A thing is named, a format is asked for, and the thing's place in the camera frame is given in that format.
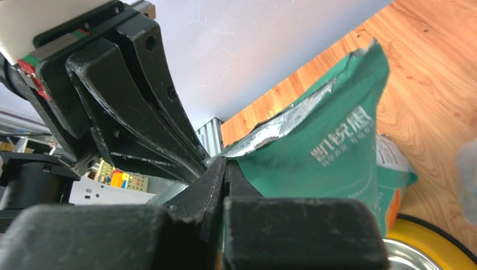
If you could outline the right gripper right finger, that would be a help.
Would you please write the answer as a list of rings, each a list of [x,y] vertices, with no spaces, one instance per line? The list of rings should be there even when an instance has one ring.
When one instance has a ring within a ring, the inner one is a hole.
[[[224,269],[389,269],[373,214],[336,198],[264,197],[235,161],[224,181]]]

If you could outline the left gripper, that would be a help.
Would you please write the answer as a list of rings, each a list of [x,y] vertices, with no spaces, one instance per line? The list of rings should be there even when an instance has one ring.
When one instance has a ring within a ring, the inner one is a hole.
[[[137,14],[154,19],[155,5],[2,1],[1,82],[33,105],[78,173],[97,162],[97,145],[106,162],[125,172],[192,183],[204,174],[203,161],[146,102],[116,41],[86,45]]]

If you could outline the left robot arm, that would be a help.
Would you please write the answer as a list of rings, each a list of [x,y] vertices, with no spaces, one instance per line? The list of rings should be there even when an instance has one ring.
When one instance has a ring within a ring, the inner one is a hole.
[[[1,83],[64,149],[1,152],[1,228],[30,206],[67,203],[98,159],[186,184],[205,172],[148,1],[2,1]]]

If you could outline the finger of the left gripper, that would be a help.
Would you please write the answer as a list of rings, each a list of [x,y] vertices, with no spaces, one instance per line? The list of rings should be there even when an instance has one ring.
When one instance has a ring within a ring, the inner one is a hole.
[[[174,86],[159,24],[135,15],[116,29],[115,41],[139,91],[180,145],[198,163],[208,157],[185,113]]]

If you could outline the green pet food bag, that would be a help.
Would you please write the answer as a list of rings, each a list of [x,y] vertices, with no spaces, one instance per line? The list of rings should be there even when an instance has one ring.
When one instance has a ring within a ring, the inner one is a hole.
[[[377,131],[389,74],[385,52],[372,39],[222,154],[265,197],[359,200],[386,235],[417,180],[398,146]]]

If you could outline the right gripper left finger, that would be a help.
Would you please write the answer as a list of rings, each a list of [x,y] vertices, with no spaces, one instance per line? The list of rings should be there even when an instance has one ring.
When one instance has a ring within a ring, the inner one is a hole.
[[[165,204],[78,205],[79,177],[46,157],[4,159],[2,269],[214,269],[223,178],[217,157]]]

